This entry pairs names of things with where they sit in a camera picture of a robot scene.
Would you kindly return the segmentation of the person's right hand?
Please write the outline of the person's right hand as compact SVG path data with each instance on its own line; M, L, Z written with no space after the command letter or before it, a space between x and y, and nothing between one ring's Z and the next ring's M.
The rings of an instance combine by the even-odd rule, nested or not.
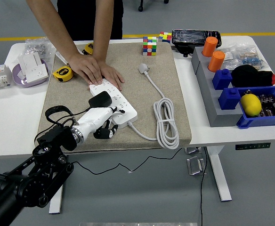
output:
M81 76L89 85L98 85L102 82L100 68L92 56L73 53L67 58L72 70Z

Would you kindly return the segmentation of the person's left hand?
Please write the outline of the person's left hand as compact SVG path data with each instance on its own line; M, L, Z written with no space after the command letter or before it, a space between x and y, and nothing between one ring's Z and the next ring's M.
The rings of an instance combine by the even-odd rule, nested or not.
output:
M125 82L122 75L114 68L106 64L104 61L98 61L101 75L113 84L119 91L122 91L122 84Z

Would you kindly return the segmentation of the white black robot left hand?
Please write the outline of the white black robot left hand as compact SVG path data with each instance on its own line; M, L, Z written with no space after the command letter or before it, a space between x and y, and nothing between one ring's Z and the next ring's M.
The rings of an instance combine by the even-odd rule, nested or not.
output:
M118 107L90 108L71 128L77 143L83 143L90 133L96 132L114 114L123 114Z

